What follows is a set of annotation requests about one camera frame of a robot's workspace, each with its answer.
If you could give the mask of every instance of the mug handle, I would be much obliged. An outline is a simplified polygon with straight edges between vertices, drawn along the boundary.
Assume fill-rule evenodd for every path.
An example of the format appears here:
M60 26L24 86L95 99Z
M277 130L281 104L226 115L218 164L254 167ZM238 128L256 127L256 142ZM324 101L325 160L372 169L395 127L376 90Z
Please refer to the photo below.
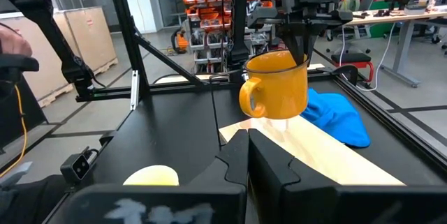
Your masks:
M264 117L267 113L265 106L262 103L256 102L254 110L251 108L250 97L254 89L260 87L262 80L257 77L248 79L240 88L239 92L239 104L242 111L253 118Z

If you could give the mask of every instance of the blue towel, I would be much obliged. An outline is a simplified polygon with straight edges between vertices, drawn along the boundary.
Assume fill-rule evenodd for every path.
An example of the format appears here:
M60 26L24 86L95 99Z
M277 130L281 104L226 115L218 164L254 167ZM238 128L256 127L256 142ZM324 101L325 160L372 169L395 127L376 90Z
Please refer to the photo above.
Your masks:
M368 147L370 140L360 115L340 94L318 94L309 89L302 117L352 147Z

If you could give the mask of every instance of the floor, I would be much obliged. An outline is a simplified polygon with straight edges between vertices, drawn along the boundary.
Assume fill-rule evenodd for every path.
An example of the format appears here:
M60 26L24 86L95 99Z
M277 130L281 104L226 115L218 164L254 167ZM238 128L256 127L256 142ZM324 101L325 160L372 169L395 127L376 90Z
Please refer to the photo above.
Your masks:
M147 34L146 37L158 49L170 46L171 30ZM108 87L122 87L131 84L131 69L124 41L120 33L112 35L119 63L107 72L100 74L98 80ZM356 41L359 48L372 49L369 54L376 66L386 48L387 40L382 38ZM328 42L319 38L316 49L325 52L340 46L337 39ZM397 37L392 38L386 64L393 62L397 47ZM141 49L149 82L156 78L174 73L154 56ZM379 88L375 94L365 92L374 102L393 113L393 116L406 124L413 132L419 134L431 145L447 154L447 128L444 119L447 115L447 58L441 45L424 43L421 39L413 39L406 65L408 73L422 81L418 88L396 80L389 74L379 71ZM187 70L193 68L193 56L182 54L171 59ZM314 54L313 63L330 64L319 55ZM43 111L51 123L60 123L52 130L49 138L33 148L23 162L33 161L29 174L23 176L20 183L42 179L50 174L59 174L60 165L71 155L82 151L86 146L99 148L98 139L109 130L114 130L129 113L129 100L105 100L90 103L76 103L75 92L60 96Z

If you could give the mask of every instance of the person's hand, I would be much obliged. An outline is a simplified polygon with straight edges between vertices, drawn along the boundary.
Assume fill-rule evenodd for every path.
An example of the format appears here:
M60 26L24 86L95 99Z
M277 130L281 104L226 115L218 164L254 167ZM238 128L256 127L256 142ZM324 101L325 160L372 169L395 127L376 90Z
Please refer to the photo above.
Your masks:
M33 54L29 43L19 34L0 25L1 53L22 54L30 57Z

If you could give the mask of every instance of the person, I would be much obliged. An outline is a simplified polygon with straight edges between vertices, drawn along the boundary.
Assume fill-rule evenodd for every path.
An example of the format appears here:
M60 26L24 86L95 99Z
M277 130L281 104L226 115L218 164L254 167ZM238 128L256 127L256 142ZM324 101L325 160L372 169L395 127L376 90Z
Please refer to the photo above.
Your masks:
M0 44L0 53L3 54L30 57L33 53L30 44L21 35L1 23ZM0 187L0 223L41 224L67 188L62 175L51 175L29 184Z

